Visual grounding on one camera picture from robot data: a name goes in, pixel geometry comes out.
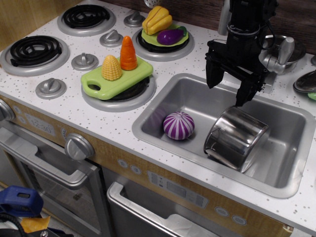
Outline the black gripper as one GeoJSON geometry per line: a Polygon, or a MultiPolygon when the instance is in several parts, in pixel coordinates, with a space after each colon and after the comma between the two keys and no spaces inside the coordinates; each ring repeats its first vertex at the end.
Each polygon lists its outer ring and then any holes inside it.
{"type": "Polygon", "coordinates": [[[251,101],[256,92],[262,89],[268,70],[259,61],[259,54],[264,49],[264,37],[269,27],[269,21],[244,23],[242,26],[229,22],[225,43],[215,39],[207,43],[207,85],[209,88],[217,86],[224,73],[240,80],[237,107],[251,101]]]}

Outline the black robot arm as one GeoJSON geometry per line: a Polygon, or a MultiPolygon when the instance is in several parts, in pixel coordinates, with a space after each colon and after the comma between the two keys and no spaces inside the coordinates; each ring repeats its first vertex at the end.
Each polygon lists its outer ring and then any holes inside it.
{"type": "Polygon", "coordinates": [[[226,26],[226,43],[211,40],[206,59],[206,81],[209,88],[217,86],[224,73],[240,80],[236,106],[251,101],[263,87],[268,69],[260,62],[259,55],[265,49],[267,30],[271,30],[270,18],[275,16],[276,0],[227,0],[224,2],[219,26],[226,26]]]}

